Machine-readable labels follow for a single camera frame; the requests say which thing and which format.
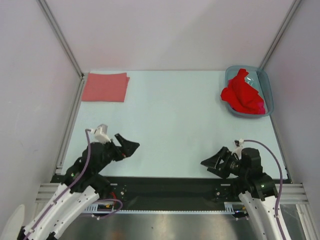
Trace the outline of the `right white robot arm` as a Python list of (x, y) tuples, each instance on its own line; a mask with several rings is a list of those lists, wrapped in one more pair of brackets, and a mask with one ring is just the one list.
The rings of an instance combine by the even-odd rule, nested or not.
[(290, 240), (280, 208), (283, 185), (276, 188), (272, 177), (263, 171), (258, 149), (238, 149), (240, 155), (224, 146), (200, 164), (222, 179), (236, 176), (230, 184), (230, 195), (243, 203), (259, 240)]

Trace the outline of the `salmon pink t shirt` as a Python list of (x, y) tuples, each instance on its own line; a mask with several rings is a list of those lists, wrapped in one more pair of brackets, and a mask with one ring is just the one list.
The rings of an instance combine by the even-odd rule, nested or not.
[(130, 77), (127, 76), (127, 73), (89, 73), (81, 101), (123, 103), (129, 80)]

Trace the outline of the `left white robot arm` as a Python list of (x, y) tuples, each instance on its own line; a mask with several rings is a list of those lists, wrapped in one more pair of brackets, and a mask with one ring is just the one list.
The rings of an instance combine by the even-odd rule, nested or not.
[(58, 240), (87, 207), (108, 200), (113, 188), (100, 171), (111, 162), (131, 157), (140, 146), (119, 133), (115, 138), (119, 146), (107, 137), (101, 142), (87, 143), (87, 148), (68, 168), (45, 207), (20, 229), (18, 240)]

